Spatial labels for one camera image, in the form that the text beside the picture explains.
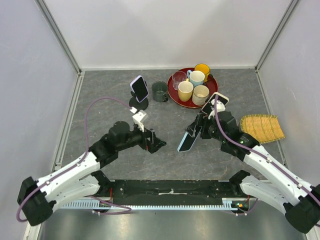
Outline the blue case phone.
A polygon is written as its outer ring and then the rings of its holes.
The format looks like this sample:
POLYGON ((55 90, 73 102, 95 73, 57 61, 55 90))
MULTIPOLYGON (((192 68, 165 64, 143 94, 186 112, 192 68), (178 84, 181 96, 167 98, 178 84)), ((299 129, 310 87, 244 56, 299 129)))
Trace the blue case phone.
POLYGON ((198 132, 197 136, 189 136, 188 133, 185 132, 182 140, 180 141, 180 144, 177 147, 177 151, 179 153, 189 151, 193 147, 194 143, 196 142, 196 139, 201 133, 201 130, 202 130, 202 127, 200 126, 200 131, 198 132))

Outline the cream case phone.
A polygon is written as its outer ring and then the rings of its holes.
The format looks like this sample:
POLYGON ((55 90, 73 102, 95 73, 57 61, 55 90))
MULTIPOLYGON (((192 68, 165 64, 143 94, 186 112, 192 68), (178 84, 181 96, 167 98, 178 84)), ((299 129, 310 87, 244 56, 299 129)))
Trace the cream case phone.
POLYGON ((223 112, 226 109, 226 105, 229 102, 229 98, 225 95, 214 92, 205 102, 201 111, 207 115, 214 115, 215 109, 217 112, 223 112))

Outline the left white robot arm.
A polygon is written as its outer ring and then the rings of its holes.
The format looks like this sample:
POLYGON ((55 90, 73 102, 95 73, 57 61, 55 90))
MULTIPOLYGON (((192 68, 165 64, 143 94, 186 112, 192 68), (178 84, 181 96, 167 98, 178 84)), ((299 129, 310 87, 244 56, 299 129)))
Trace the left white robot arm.
POLYGON ((137 124, 131 129, 127 122, 117 121, 73 162, 37 180, 24 179, 17 197, 17 221, 37 226, 68 202, 95 194, 106 196, 110 185, 101 169, 116 160, 120 151, 139 146, 153 154, 166 144, 153 129, 140 129, 137 124))

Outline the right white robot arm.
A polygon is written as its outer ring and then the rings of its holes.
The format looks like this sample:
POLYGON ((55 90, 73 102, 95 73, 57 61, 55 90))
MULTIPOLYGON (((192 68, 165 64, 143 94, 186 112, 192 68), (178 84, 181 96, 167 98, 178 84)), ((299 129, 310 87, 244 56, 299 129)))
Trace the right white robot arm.
POLYGON ((239 129, 230 112, 221 111, 215 116, 198 113, 177 150, 189 151, 197 137, 220 141, 222 152, 238 158, 270 181, 266 184, 241 170, 230 178, 229 191, 233 196, 258 198, 283 213, 301 233, 320 225, 320 187, 298 177, 272 157, 255 138, 239 129))

